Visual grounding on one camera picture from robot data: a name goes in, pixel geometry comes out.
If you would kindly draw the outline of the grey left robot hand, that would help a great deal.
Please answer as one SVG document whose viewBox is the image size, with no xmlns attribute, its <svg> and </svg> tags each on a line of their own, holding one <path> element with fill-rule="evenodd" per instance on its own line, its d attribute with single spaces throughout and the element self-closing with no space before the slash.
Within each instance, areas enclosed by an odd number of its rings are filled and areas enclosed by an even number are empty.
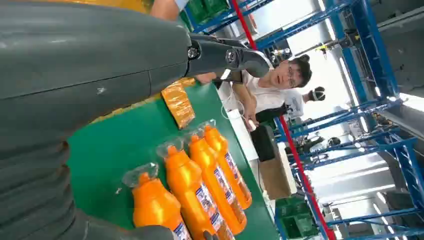
<svg viewBox="0 0 424 240">
<path fill-rule="evenodd" d="M 260 78 L 266 56 L 129 9 L 70 2 L 0 4 L 0 237 L 175 240 L 76 209 L 67 139 L 183 77 L 221 69 Z"/>
</svg>

